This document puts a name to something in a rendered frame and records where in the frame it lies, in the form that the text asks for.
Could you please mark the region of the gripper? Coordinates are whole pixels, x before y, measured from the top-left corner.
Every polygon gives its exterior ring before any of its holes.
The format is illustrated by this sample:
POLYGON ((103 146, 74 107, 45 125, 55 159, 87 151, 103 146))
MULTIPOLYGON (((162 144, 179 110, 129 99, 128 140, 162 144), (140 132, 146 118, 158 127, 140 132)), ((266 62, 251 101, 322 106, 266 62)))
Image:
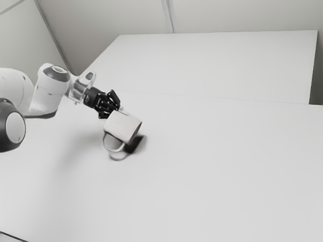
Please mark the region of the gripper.
POLYGON ((113 110, 120 109, 121 101, 113 89, 105 95, 99 89, 91 87, 85 92, 83 104, 95 109, 99 119, 107 119, 113 110))

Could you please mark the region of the white mug with handle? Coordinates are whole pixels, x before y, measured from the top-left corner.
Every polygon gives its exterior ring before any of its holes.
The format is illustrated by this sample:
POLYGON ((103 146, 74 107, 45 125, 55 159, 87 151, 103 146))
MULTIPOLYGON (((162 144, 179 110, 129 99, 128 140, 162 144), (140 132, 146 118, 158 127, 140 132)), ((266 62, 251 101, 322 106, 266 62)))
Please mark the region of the white mug with handle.
POLYGON ((102 138, 102 146, 112 153, 122 151, 125 145, 129 144, 137 135, 141 125, 142 121, 129 113, 119 110, 112 111, 103 126, 104 135, 102 138), (108 146, 104 141, 106 135, 110 135, 121 141, 121 146, 117 149, 108 146))

